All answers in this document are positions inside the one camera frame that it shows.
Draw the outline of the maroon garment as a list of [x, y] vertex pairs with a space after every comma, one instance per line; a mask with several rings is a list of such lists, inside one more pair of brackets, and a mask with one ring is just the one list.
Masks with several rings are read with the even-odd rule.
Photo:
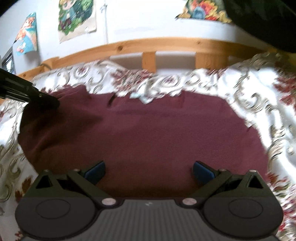
[[18, 143], [37, 172], [64, 174], [106, 164], [98, 187], [119, 198], [185, 197], [200, 185], [192, 168], [201, 161], [234, 174], [267, 172], [268, 157], [224, 99], [183, 91], [143, 104], [114, 93], [90, 94], [67, 87], [60, 102], [29, 103]]

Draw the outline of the orange blue cartoon poster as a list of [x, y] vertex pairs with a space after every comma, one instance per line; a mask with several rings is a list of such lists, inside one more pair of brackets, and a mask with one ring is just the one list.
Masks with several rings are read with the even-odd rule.
[[15, 43], [17, 43], [16, 54], [18, 56], [38, 50], [36, 13], [31, 13], [26, 17], [15, 38]]

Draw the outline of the anime girl green poster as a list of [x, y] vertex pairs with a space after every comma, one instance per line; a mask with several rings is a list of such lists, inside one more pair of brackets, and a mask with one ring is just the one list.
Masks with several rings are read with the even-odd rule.
[[60, 43], [97, 30], [95, 1], [59, 1]]

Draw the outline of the floral satin bedspread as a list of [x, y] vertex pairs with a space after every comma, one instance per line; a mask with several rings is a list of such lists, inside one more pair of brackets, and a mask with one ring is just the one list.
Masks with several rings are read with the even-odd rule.
[[[221, 97], [245, 125], [255, 128], [267, 152], [268, 185], [284, 210], [280, 240], [295, 240], [295, 68], [280, 54], [258, 54], [224, 69], [198, 67], [187, 73], [128, 70], [109, 60], [80, 61], [33, 74], [46, 92], [84, 84], [93, 94], [129, 94], [148, 104], [182, 91]], [[1, 240], [20, 240], [14, 212], [37, 177], [17, 137], [24, 103], [1, 104]]]

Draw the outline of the wooden bed headboard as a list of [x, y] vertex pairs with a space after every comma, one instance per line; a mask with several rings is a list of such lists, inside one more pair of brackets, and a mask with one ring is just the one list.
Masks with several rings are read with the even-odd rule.
[[230, 56], [246, 60], [265, 52], [239, 43], [201, 38], [136, 39], [90, 48], [62, 58], [54, 57], [18, 76], [30, 81], [36, 75], [52, 69], [133, 53], [142, 53], [142, 68], [155, 73], [157, 70], [156, 52], [159, 51], [194, 52], [196, 69], [221, 69], [228, 66]]

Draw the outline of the dark jacket torso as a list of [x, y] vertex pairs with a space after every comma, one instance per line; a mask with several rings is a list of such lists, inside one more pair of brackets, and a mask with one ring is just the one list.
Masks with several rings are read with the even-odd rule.
[[295, 53], [295, 1], [224, 1], [235, 25], [267, 44]]

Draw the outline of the colourful floral poster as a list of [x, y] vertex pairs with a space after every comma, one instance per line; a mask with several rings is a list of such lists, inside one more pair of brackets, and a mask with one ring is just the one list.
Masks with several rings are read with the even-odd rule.
[[183, 12], [176, 19], [196, 19], [232, 23], [228, 17], [224, 2], [221, 0], [188, 0]]

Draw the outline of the dark window frame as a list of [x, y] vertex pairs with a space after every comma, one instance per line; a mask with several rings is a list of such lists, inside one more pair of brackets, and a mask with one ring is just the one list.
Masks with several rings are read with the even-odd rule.
[[13, 57], [13, 47], [10, 47], [6, 54], [1, 58], [1, 68], [9, 73], [16, 73]]

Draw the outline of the white wall pipe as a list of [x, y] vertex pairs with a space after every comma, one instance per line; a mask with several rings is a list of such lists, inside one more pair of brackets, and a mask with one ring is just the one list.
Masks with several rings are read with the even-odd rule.
[[106, 44], [109, 43], [108, 40], [108, 26], [107, 26], [107, 3], [104, 3], [103, 6], [101, 7], [101, 14], [103, 15], [104, 18], [104, 32], [105, 32], [105, 40]]

